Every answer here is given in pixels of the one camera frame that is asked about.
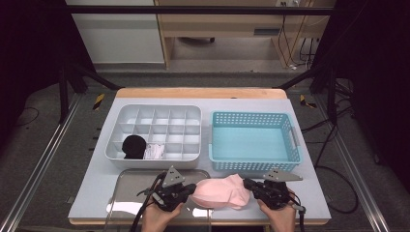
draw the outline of gray floor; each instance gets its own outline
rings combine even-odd
[[[115,69],[102,69],[101,75],[118,85],[127,87],[155,86],[218,86],[218,87],[265,87],[269,88],[304,72],[300,66],[296,71],[284,70],[267,39],[218,39],[214,43],[206,40],[178,40],[169,70],[145,67],[136,72],[117,73]],[[79,97],[78,110],[71,124],[64,131],[49,165],[44,168],[41,182],[29,196],[24,214],[15,219],[19,231],[74,231],[101,230],[99,226],[74,226],[67,219],[71,204],[82,177],[93,155],[99,132],[114,99],[115,92],[107,90],[93,80],[87,79],[89,90]],[[300,105],[300,95],[307,102],[320,104],[324,95],[311,95],[309,81],[298,84],[287,91],[302,129],[324,119],[320,107]],[[99,110],[92,110],[96,97],[105,93]],[[71,99],[77,95],[70,91]],[[58,86],[53,85],[33,94],[26,103],[27,108],[10,138],[9,145],[1,151],[0,157],[0,219],[4,220],[19,197],[37,162],[44,156],[47,144],[58,128],[59,97]],[[339,109],[348,107],[348,101],[341,101]],[[338,118],[337,138],[332,139],[324,150],[321,165],[332,167],[352,183],[349,167],[343,160],[343,153],[353,159],[361,177],[370,192],[390,231],[410,231],[408,209],[410,198],[401,183],[388,166],[374,163],[371,148],[366,143],[358,123],[351,117],[353,112]],[[328,125],[304,133],[309,154],[316,160],[328,135]],[[347,151],[340,149],[340,140]],[[341,210],[354,205],[350,187],[337,175],[326,169],[317,169],[317,175],[330,204]],[[307,231],[384,231],[371,225],[368,198],[361,198],[359,208],[352,214],[341,214],[331,209],[332,219],[323,226],[307,226]],[[207,231],[207,228],[169,228],[168,231]]]

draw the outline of wooden desk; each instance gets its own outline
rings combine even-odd
[[[155,0],[157,6],[233,6],[275,7],[280,0]],[[293,1],[288,7],[297,7]],[[332,7],[336,0],[300,0],[303,7]],[[171,59],[174,39],[192,38],[272,38],[276,53],[284,68],[293,64],[299,49],[300,38],[320,39],[326,28],[328,16],[288,15],[284,33],[279,33],[283,15],[220,15],[220,14],[158,14],[162,52],[167,67]]]
[[[298,136],[302,137],[293,107],[283,90],[257,88],[121,89],[106,117],[96,149],[71,208],[69,219],[72,224],[105,223],[107,203],[113,194],[118,176],[124,171],[108,160],[104,154],[105,147],[121,108],[133,103],[190,104],[200,107],[202,110],[202,147],[196,169],[207,171],[212,178],[226,177],[229,174],[213,170],[208,158],[209,116],[212,110],[288,112],[295,124]],[[331,218],[329,209],[314,172],[306,144],[304,141],[300,142],[304,161],[292,172],[303,176],[304,180],[299,183],[288,183],[288,186],[298,192],[303,204],[307,207],[305,224],[324,224]],[[253,197],[243,210],[237,211],[230,208],[214,210],[210,222],[212,225],[269,224]],[[129,219],[124,223],[132,223],[132,220]]]

